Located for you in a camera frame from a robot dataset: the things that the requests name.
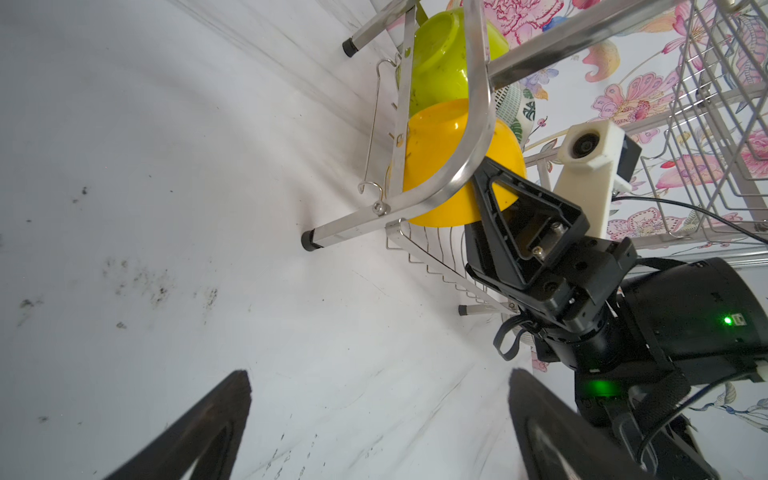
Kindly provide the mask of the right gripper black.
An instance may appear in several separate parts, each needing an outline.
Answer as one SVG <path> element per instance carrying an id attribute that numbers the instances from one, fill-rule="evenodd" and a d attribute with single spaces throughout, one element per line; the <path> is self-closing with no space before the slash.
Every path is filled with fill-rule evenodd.
<path id="1" fill-rule="evenodd" d="M 607 300 L 638 259 L 632 241 L 585 236 L 590 224 L 578 205 L 489 157 L 471 185 L 481 220 L 465 228 L 469 275 L 542 329 L 600 330 Z"/>

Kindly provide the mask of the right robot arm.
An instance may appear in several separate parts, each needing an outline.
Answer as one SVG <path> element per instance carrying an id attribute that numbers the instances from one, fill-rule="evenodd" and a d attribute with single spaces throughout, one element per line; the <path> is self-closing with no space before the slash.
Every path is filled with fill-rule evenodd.
<path id="1" fill-rule="evenodd" d="M 466 268 L 518 313 L 494 344 L 506 360 L 531 335 L 575 374 L 582 418 L 660 479 L 713 479 L 683 412 L 702 393 L 762 380 L 767 316 L 723 259 L 641 258 L 633 243 L 589 233 L 576 204 L 484 159 L 471 179 L 480 217 Z"/>

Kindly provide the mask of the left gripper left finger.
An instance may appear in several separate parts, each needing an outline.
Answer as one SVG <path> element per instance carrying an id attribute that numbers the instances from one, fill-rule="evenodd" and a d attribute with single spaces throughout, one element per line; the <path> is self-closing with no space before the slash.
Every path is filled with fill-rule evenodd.
<path id="1" fill-rule="evenodd" d="M 110 479 L 228 479 L 251 406 L 245 370 L 235 370 Z"/>

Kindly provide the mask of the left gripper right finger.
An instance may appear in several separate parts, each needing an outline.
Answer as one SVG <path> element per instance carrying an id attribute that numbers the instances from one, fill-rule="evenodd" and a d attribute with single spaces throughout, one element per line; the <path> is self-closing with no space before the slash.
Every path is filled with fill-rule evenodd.
<path id="1" fill-rule="evenodd" d="M 526 370 L 511 372 L 509 411 L 530 479 L 652 477 Z"/>

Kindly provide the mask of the lime green bowl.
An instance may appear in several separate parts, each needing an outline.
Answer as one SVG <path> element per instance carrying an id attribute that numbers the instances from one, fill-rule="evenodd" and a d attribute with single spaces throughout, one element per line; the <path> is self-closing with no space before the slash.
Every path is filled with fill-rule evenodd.
<path id="1" fill-rule="evenodd" d="M 465 14 L 440 12 L 415 33 L 409 117 L 444 102 L 469 97 Z"/>

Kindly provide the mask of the green leaf pattern bowl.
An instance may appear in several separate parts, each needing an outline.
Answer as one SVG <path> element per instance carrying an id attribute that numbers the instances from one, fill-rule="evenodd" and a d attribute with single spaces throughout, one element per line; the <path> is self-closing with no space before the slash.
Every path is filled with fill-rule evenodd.
<path id="1" fill-rule="evenodd" d="M 536 122 L 533 93 L 520 83 L 515 83 L 497 90 L 494 93 L 494 103 L 497 119 L 510 128 L 524 150 Z"/>

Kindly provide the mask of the steel wire dish rack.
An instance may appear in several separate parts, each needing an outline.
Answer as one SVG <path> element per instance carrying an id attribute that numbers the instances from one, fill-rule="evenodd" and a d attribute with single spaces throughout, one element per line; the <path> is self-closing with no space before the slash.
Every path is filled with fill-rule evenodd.
<path id="1" fill-rule="evenodd" d="M 393 152 L 376 200 L 306 231 L 314 251 L 376 230 L 389 248 L 465 294 L 463 315 L 516 313 L 466 273 L 464 223 L 444 219 L 493 133 L 494 93 L 520 83 L 536 102 L 521 157 L 554 188 L 570 127 L 610 120 L 645 150 L 632 191 L 610 205 L 609 238 L 680 252 L 739 244 L 767 261 L 767 5 L 763 1 L 453 1 L 465 14 L 469 97 L 409 117 L 417 1 L 393 1 L 344 41 L 348 56 L 392 29 L 398 100 Z"/>

